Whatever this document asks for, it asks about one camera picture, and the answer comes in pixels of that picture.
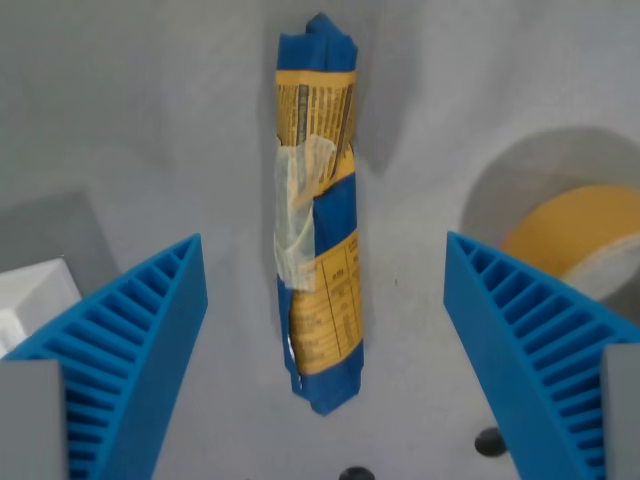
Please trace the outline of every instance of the gray surface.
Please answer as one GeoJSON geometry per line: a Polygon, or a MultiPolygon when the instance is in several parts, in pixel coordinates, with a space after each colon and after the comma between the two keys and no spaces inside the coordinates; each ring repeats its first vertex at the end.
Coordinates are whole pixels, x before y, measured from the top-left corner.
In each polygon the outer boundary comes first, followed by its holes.
{"type": "Polygon", "coordinates": [[[0,3],[0,207],[84,192],[120,271],[203,235],[210,308],[158,480],[516,478],[473,448],[493,418],[442,307],[445,233],[501,214],[474,188],[510,185],[491,167],[522,141],[560,136],[530,176],[562,171],[566,127],[614,137],[599,165],[637,150],[640,2],[0,3]],[[362,392],[327,418],[291,393],[271,244],[277,34],[321,9],[359,46],[366,330],[362,392]]]}
{"type": "Polygon", "coordinates": [[[640,345],[609,345],[600,383],[608,480],[640,478],[640,345]]]}
{"type": "Polygon", "coordinates": [[[0,478],[66,480],[67,428],[58,362],[0,362],[0,478]]]}

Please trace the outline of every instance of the tape roll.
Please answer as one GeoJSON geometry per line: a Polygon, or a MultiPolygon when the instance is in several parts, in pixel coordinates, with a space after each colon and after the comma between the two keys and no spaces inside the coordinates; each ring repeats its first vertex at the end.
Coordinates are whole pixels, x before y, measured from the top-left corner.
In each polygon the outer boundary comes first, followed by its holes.
{"type": "Polygon", "coordinates": [[[600,300],[640,268],[640,190],[598,185],[536,208],[502,250],[600,300]]]}

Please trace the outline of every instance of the dark hole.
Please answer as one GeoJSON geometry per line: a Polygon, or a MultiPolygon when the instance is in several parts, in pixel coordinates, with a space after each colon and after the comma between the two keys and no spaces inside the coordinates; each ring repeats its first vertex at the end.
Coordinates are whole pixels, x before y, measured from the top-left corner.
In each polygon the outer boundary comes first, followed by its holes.
{"type": "Polygon", "coordinates": [[[367,468],[349,467],[340,474],[339,480],[375,480],[376,477],[367,468]]]}
{"type": "Polygon", "coordinates": [[[476,437],[476,450],[485,457],[499,457],[507,451],[500,430],[495,427],[486,428],[476,437]]]}

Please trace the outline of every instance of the gray table surface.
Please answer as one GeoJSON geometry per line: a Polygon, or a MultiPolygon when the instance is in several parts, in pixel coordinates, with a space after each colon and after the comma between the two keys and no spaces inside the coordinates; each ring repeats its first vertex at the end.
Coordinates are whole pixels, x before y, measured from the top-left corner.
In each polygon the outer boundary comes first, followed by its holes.
{"type": "Polygon", "coordinates": [[[210,307],[163,479],[517,478],[442,306],[445,237],[640,183],[635,0],[8,0],[0,267],[64,254],[86,294],[201,232],[210,307]],[[324,10],[360,47],[360,395],[290,391],[272,256],[277,34],[324,10]]]}

